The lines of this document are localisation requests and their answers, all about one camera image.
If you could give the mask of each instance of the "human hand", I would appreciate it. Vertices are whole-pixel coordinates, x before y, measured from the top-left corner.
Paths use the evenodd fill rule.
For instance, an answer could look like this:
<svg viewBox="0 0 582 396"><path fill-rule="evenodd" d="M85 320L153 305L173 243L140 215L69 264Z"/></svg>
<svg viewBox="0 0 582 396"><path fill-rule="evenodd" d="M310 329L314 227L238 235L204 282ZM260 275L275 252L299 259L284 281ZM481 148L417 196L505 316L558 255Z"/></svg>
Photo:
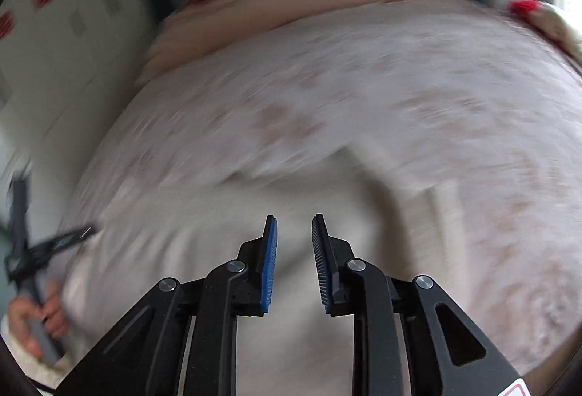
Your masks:
<svg viewBox="0 0 582 396"><path fill-rule="evenodd" d="M47 285L47 300L42 306L24 296L18 296L8 304L8 326L11 334L28 353L40 359L43 352L36 338L30 334L27 322L29 318L43 321L44 328L51 337L65 337L68 327L60 305L58 286L54 281Z"/></svg>

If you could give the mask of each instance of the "gray handle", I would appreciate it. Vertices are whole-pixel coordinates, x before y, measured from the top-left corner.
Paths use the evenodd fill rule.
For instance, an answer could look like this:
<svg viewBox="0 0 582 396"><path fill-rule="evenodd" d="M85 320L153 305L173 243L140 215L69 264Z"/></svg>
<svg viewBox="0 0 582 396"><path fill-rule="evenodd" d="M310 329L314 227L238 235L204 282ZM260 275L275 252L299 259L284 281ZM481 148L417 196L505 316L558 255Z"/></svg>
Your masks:
<svg viewBox="0 0 582 396"><path fill-rule="evenodd" d="M25 280L20 289L19 294L21 296L28 297L28 299L33 300L38 305L42 305L46 300L45 290L47 280L43 273L38 273L36 280L30 278ZM40 350L43 353L42 361L48 366L54 366L63 356L65 356L65 348L63 345L53 338L51 338L44 328L44 324L36 318L30 318L27 320L28 328L30 329L30 334L36 338L39 343Z"/></svg>

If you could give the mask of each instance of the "white sticker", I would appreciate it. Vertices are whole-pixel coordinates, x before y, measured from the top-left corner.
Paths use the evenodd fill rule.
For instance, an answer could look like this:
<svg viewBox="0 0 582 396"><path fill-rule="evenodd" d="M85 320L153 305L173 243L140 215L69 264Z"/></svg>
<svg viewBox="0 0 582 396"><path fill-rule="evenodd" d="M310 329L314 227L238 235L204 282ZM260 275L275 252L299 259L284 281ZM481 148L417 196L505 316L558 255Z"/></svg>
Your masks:
<svg viewBox="0 0 582 396"><path fill-rule="evenodd" d="M505 391L501 391L499 396L531 396L525 382L522 379L516 380Z"/></svg>

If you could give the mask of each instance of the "bedspread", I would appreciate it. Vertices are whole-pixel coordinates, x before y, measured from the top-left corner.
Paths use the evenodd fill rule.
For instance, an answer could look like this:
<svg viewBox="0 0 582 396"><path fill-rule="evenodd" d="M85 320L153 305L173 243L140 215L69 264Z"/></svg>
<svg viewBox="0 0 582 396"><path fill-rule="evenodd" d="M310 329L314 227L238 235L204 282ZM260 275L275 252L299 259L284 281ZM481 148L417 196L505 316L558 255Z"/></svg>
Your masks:
<svg viewBox="0 0 582 396"><path fill-rule="evenodd" d="M525 372L582 317L581 120L580 78L561 55L471 2L335 11L150 82L65 225L160 186L296 170L370 134L403 175L458 181L468 314Z"/></svg>

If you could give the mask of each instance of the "silver screw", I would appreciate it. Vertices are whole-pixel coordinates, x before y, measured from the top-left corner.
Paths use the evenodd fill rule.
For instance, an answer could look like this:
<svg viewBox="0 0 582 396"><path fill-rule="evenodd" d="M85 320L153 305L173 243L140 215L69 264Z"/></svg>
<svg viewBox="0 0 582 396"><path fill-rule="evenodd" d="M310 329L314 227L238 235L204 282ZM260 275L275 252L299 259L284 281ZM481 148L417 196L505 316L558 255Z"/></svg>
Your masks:
<svg viewBox="0 0 582 396"><path fill-rule="evenodd" d="M352 271L364 271L366 269L366 262L362 260L350 260L347 262L347 267Z"/></svg>
<svg viewBox="0 0 582 396"><path fill-rule="evenodd" d="M241 271L244 271L246 267L247 265L245 265L244 261L240 260L232 260L226 263L226 269L231 273L240 273Z"/></svg>
<svg viewBox="0 0 582 396"><path fill-rule="evenodd" d="M419 288L430 289L435 285L435 282L428 276L419 276L416 278L416 284Z"/></svg>
<svg viewBox="0 0 582 396"><path fill-rule="evenodd" d="M176 289L176 286L177 286L176 280L173 280L171 278L166 278L165 280L160 281L158 284L159 289L164 292L173 291L174 289Z"/></svg>

